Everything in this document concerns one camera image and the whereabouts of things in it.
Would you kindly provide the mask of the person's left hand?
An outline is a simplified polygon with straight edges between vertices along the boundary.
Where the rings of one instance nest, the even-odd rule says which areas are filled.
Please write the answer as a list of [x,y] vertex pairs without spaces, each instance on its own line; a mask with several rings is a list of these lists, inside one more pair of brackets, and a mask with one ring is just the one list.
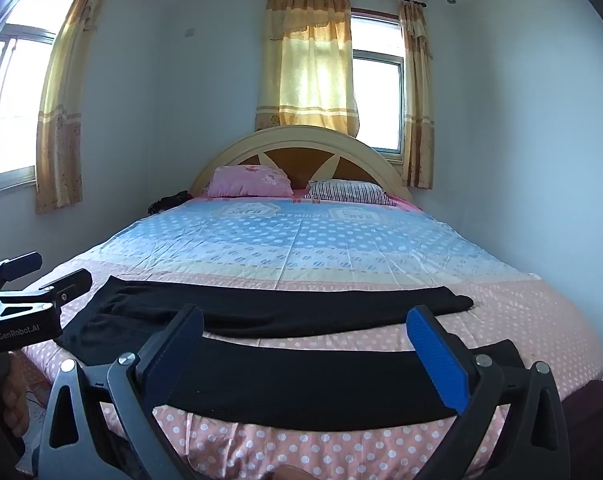
[[16,354],[10,352],[8,356],[10,357],[10,371],[1,387],[5,408],[4,422],[16,438],[21,438],[29,428],[27,382]]

